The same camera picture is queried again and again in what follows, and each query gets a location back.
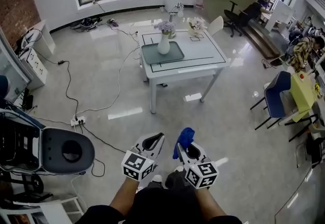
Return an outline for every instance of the glass door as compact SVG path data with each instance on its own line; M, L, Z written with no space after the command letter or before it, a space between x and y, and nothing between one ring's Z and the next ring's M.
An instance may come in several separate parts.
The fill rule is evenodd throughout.
M10 81L10 91L6 100L14 102L30 83L32 76L21 64L10 47L0 28L0 75L5 75Z

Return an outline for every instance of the table leg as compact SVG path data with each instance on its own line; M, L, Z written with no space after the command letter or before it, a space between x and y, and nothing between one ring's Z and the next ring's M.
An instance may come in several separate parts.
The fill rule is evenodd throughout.
M210 89L212 88L214 82L216 81L216 79L219 77L220 73L221 73L222 69L219 69L215 72L213 79L211 80L209 86L207 87L207 89L205 90L205 92L203 93L202 97L200 98L201 102L204 102L204 98L206 97L206 95L208 94L208 92L210 91Z
M152 114L156 113L156 91L157 91L157 84L154 80L149 80L150 85L150 111Z
M140 55L140 65L142 66L142 68L141 68L141 78L142 78L142 81L143 82L146 82L147 81L147 74L146 74L146 70L144 69L142 55Z
M283 125L283 124L286 124L288 123L290 120L292 120L295 116L298 116L299 115L299 111L291 114L290 116L287 116L285 118L283 118L280 122L279 122L279 125Z

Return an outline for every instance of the gray tray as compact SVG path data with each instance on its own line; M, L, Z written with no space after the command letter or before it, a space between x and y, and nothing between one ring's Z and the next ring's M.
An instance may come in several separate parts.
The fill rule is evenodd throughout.
M142 46L142 53L147 64L167 62L184 58L184 53L176 42L169 42L171 48L167 54L158 52L158 43Z

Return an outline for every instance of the white table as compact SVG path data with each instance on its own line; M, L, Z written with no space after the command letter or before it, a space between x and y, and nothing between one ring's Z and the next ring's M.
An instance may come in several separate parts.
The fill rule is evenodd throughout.
M161 33L159 31L139 32L138 40L140 47L159 43ZM187 30L176 30L176 37L169 41L178 43L184 53L184 59L149 65L142 59L143 53L141 53L142 76L144 81L149 79L150 110L153 114L156 113L156 86L158 84L214 75L200 99L203 102L221 70L229 67L227 57L206 30L198 38L191 37Z

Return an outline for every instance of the cabinet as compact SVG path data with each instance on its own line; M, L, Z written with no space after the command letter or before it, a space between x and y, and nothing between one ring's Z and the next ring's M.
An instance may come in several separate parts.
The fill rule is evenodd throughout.
M37 56L33 49L29 49L20 57L20 61L28 72L32 75L33 79L28 85L30 90L39 88L46 83L47 69Z
M29 43L25 45L25 49L28 51L19 56L19 59L33 77L31 83L27 86L28 89L33 90L45 85L47 69L41 61L45 60L44 58L52 56L55 43L46 26L45 20L35 24L29 30L31 36L27 40Z

